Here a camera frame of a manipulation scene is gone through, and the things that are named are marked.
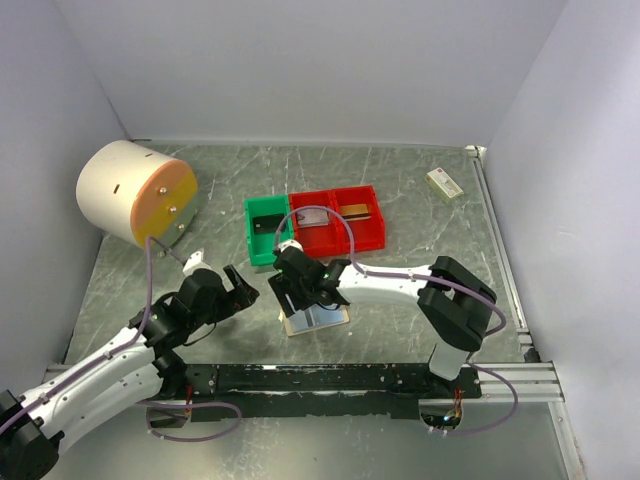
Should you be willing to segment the green plastic bin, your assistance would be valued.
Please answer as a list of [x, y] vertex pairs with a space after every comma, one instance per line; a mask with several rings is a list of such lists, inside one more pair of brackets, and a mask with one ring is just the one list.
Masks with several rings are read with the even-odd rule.
[[289, 197], [276, 195], [247, 198], [244, 201], [246, 240], [250, 264], [271, 265], [275, 261], [275, 232], [290, 212]]

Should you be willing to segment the grey striped credit card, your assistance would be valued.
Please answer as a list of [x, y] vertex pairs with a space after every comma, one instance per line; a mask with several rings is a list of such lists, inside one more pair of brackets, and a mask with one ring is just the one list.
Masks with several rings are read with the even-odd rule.
[[320, 326], [324, 326], [328, 323], [329, 319], [329, 311], [314, 306], [304, 311], [296, 312], [289, 318], [289, 325], [291, 331], [295, 334], [298, 334]]

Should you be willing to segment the black credit card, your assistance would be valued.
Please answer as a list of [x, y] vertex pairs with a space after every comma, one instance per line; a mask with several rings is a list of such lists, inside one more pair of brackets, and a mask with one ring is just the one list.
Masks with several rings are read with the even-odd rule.
[[256, 235], [275, 233], [283, 219], [283, 213], [254, 216], [252, 232]]

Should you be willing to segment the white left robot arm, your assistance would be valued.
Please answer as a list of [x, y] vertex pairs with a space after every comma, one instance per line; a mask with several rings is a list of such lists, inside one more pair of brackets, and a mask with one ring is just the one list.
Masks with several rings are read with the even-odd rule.
[[237, 270], [218, 275], [196, 252], [180, 288], [149, 296], [111, 340], [55, 378], [22, 395], [1, 394], [1, 476], [40, 479], [64, 449], [130, 406], [187, 394], [176, 348], [204, 325], [251, 307], [259, 297]]

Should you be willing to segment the red bin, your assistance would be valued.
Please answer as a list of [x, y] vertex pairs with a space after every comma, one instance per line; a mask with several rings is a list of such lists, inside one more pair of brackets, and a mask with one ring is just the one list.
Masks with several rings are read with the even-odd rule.
[[333, 190], [338, 213], [342, 205], [366, 203], [371, 207], [370, 219], [347, 222], [355, 241], [355, 252], [382, 250], [386, 246], [386, 226], [372, 185], [344, 187]]
[[[291, 193], [289, 195], [291, 210], [323, 206], [337, 211], [335, 195], [330, 190]], [[330, 213], [329, 224], [322, 227], [300, 228], [297, 225], [296, 213], [292, 217], [295, 239], [301, 244], [305, 253], [314, 258], [331, 257], [341, 253], [344, 233], [340, 222]]]

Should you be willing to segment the small white cardboard box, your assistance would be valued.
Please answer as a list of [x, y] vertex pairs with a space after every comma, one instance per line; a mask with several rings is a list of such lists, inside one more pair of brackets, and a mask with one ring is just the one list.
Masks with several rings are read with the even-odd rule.
[[441, 167], [428, 172], [425, 181], [445, 203], [450, 203], [464, 194], [464, 190]]

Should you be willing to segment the tan card holder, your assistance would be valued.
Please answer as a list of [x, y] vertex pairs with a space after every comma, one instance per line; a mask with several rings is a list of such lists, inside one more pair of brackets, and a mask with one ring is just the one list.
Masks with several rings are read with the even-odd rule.
[[296, 311], [290, 317], [286, 317], [285, 313], [280, 311], [278, 319], [284, 325], [288, 337], [344, 325], [350, 321], [347, 307], [338, 305], [313, 305], [304, 311]]

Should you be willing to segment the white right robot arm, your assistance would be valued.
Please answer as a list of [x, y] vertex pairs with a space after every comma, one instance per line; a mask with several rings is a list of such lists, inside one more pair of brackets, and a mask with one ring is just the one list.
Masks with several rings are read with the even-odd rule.
[[276, 254], [274, 269], [268, 283], [286, 317], [319, 305], [387, 303], [416, 308], [439, 337], [424, 374], [426, 390], [439, 398], [457, 388], [460, 370], [481, 349], [496, 313], [495, 292], [448, 256], [410, 268], [376, 267], [351, 259], [324, 264], [288, 245]]

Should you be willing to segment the red bin middle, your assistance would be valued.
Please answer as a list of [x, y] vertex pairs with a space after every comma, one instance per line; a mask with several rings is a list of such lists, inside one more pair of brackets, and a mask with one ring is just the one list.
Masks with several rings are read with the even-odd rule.
[[[337, 211], [335, 195], [330, 190], [291, 193], [289, 195], [291, 210], [323, 206]], [[322, 227], [300, 228], [297, 225], [296, 213], [292, 217], [295, 239], [301, 244], [305, 253], [314, 258], [331, 257], [341, 253], [344, 233], [340, 222], [330, 213], [329, 224]]]

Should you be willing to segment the silver credit card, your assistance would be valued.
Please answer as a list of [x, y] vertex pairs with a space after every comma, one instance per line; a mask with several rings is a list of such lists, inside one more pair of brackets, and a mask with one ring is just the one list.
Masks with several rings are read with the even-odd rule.
[[329, 214], [323, 209], [305, 208], [296, 213], [296, 221], [300, 228], [327, 226], [329, 224]]

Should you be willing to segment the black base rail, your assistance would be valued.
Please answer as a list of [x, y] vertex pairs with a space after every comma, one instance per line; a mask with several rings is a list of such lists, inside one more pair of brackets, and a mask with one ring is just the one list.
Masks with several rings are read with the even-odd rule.
[[235, 418], [225, 402], [243, 418], [383, 415], [419, 419], [424, 405], [451, 407], [455, 395], [481, 397], [478, 374], [465, 367], [452, 380], [432, 374], [425, 363], [370, 364], [188, 364], [165, 383], [152, 401], [199, 407], [196, 422]]

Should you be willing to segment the red bin right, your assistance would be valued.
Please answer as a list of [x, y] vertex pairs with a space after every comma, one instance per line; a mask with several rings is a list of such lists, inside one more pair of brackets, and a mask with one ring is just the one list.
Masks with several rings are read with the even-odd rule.
[[370, 219], [347, 222], [355, 241], [355, 252], [382, 250], [386, 246], [386, 226], [372, 185], [344, 187], [333, 190], [338, 213], [342, 205], [366, 203], [371, 207]]

